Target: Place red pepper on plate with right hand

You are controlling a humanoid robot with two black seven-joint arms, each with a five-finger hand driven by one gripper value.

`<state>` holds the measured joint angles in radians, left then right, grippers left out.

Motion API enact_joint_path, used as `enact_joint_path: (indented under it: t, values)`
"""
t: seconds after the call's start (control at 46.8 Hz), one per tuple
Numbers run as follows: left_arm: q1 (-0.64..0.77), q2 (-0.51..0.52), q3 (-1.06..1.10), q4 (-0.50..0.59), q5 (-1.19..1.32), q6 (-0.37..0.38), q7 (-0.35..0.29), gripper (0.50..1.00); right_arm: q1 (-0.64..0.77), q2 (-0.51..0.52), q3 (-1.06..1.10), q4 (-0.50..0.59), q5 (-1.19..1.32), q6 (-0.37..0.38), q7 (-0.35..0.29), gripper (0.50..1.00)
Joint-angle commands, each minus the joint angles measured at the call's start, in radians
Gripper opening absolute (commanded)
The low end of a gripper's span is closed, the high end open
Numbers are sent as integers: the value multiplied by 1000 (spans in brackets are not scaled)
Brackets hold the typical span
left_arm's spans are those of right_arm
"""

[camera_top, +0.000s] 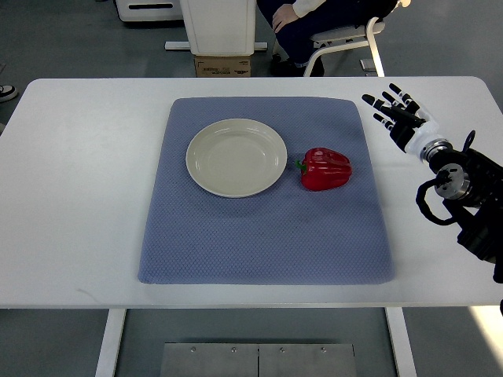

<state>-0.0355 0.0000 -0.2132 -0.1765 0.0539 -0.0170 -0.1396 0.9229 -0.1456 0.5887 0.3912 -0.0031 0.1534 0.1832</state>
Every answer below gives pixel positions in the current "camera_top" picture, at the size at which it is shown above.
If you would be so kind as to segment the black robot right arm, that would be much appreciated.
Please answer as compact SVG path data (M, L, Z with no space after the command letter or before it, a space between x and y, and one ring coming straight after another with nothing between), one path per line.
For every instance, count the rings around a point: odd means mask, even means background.
M471 148L471 131L463 149L453 149L448 141L436 141L425 152L435 178L419 186L416 203L430 222L461 231L457 243L478 259L494 264L493 280L502 283L502 167ZM435 216L426 202L429 189L443 198L450 217Z

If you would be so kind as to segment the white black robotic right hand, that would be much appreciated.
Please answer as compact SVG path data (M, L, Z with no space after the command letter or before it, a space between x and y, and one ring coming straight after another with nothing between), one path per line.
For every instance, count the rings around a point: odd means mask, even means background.
M376 110L373 118L389 131L400 150L424 159L423 148L440 138L439 124L407 92L394 83L389 89L391 93L384 91L383 98L363 94L362 100Z

